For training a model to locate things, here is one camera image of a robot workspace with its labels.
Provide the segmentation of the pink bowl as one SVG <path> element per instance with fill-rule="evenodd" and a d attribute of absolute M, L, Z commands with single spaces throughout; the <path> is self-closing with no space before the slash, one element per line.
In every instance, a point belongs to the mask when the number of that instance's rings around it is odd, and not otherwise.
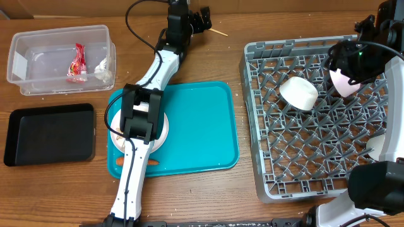
<path fill-rule="evenodd" d="M 330 70 L 330 78 L 337 92 L 344 98 L 353 94 L 361 87 L 361 84 L 349 85 L 348 81 L 350 78 L 344 76 L 341 73 L 341 69 L 337 69 L 336 71 Z"/>

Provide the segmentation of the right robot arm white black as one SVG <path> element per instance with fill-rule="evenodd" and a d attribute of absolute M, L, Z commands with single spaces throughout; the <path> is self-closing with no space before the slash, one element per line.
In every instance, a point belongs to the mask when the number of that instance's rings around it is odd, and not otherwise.
<path fill-rule="evenodd" d="M 403 1 L 381 3 L 377 15 L 355 24 L 357 40 L 343 40 L 328 51 L 325 66 L 340 70 L 350 85 L 367 84 L 383 74 L 388 82 L 386 126 L 375 130 L 379 160 L 355 166 L 348 188 L 332 201 L 312 207 L 299 226 L 357 226 L 403 212 Z"/>

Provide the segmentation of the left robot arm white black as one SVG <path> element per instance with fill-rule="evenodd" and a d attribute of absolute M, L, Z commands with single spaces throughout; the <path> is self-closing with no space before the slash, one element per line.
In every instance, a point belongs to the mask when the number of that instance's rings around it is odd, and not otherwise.
<path fill-rule="evenodd" d="M 140 226 L 141 193 L 152 147 L 163 121 L 163 91 L 187 55 L 191 37 L 212 27 L 209 7 L 193 13 L 189 1 L 169 0 L 168 25 L 152 46 L 155 59 L 136 84 L 126 84 L 115 99 L 121 101 L 119 130 L 108 130 L 125 142 L 124 163 L 116 199 L 101 227 Z"/>

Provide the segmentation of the wooden chopstick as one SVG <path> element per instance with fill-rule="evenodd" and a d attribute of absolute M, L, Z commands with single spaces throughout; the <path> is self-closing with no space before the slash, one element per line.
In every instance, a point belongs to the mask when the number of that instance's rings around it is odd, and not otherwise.
<path fill-rule="evenodd" d="M 216 29 L 213 29 L 213 28 L 210 28 L 209 31 L 214 32 L 214 33 L 217 33 L 217 34 L 220 34 L 220 35 L 223 35 L 224 37 L 228 37 L 228 36 L 229 36 L 229 35 L 227 35 L 226 33 L 220 32 L 220 31 L 218 31 L 218 30 L 216 30 Z"/>

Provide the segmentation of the white bowl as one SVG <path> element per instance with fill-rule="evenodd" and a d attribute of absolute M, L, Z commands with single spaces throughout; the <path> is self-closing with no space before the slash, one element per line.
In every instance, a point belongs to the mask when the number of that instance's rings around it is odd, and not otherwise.
<path fill-rule="evenodd" d="M 286 80 L 279 88 L 281 96 L 293 107 L 311 110 L 318 98 L 316 87 L 308 80 L 294 76 Z"/>

